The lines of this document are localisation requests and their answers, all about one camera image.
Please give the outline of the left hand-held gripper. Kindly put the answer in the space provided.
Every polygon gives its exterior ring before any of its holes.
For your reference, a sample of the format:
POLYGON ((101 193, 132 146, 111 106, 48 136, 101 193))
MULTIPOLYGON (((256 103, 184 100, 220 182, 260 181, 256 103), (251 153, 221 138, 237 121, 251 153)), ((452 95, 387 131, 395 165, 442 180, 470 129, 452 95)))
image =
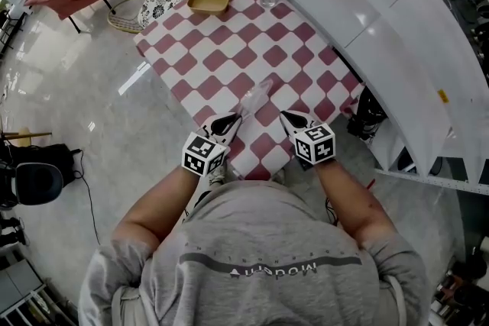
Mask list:
POLYGON ((213 173, 224 163, 238 129, 249 117, 233 111, 207 118, 183 145, 181 166, 197 176, 213 173))

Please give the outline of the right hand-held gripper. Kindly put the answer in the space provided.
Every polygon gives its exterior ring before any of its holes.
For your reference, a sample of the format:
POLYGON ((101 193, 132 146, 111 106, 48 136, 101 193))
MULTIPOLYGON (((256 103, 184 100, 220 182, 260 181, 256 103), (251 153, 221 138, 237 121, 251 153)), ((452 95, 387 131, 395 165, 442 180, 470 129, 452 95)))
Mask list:
POLYGON ((326 123, 296 110, 281 111, 280 122, 303 169, 335 157, 335 134, 326 123))

